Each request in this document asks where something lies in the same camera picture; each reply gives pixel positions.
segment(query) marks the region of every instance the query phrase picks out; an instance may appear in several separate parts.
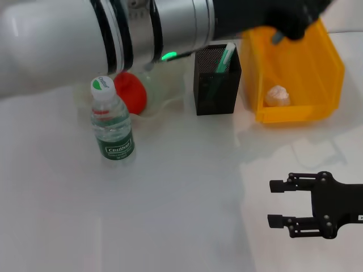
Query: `green indicator light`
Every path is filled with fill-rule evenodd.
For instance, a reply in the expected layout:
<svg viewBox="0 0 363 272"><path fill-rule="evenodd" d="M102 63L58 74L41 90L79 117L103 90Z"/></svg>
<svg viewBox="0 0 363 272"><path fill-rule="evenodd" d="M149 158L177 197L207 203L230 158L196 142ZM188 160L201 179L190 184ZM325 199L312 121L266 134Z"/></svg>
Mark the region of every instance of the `green indicator light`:
<svg viewBox="0 0 363 272"><path fill-rule="evenodd" d="M162 60L162 61L165 61L165 60L167 60L167 59L169 59L169 58L176 57L177 55L178 55L178 54L177 54L177 52L170 52L170 53L165 54L165 55L161 58L161 60Z"/></svg>

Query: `yellow bin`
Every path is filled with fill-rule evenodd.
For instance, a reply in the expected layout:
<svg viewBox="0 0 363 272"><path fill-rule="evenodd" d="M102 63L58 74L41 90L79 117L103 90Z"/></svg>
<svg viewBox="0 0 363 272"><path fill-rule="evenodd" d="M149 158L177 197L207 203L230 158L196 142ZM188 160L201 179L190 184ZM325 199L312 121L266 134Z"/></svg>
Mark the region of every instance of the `yellow bin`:
<svg viewBox="0 0 363 272"><path fill-rule="evenodd" d="M261 27L243 34L244 91L256 120L275 123L329 117L339 107L345 69L323 23L312 25L298 42L284 39L273 45L275 33L273 28ZM291 106L266 105L264 98L276 85L287 89Z"/></svg>

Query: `pen holder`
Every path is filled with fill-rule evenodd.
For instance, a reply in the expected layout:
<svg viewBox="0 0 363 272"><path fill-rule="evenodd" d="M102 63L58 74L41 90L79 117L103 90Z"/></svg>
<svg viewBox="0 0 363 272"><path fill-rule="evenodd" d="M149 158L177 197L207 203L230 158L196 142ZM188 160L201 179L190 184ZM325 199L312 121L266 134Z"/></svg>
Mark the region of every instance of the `pen holder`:
<svg viewBox="0 0 363 272"><path fill-rule="evenodd" d="M224 73L216 73L226 45L210 45L196 52L194 99L197 115L231 114L237 98L241 67L237 50Z"/></svg>

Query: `bottle cap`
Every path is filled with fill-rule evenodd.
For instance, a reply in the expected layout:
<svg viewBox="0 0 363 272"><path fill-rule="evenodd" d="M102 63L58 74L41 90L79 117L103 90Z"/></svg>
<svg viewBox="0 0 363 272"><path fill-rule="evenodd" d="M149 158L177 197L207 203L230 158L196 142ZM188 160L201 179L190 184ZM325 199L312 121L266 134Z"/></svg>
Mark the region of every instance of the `bottle cap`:
<svg viewBox="0 0 363 272"><path fill-rule="evenodd" d="M97 101L106 101L112 99L116 94L115 84L108 76L99 76L92 80L92 96Z"/></svg>

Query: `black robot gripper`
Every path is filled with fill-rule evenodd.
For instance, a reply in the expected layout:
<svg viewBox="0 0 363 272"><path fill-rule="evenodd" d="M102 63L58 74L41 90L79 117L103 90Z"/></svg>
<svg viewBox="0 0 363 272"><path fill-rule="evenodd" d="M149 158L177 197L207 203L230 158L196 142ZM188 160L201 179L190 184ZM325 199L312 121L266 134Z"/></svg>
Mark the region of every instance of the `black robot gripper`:
<svg viewBox="0 0 363 272"><path fill-rule="evenodd" d="M363 224L363 185L342 184L329 172L290 173L286 182L270 181L271 193L311 192L313 217L296 218L268 215L271 228L287 227L291 238L323 237L334 239L340 227Z"/></svg>

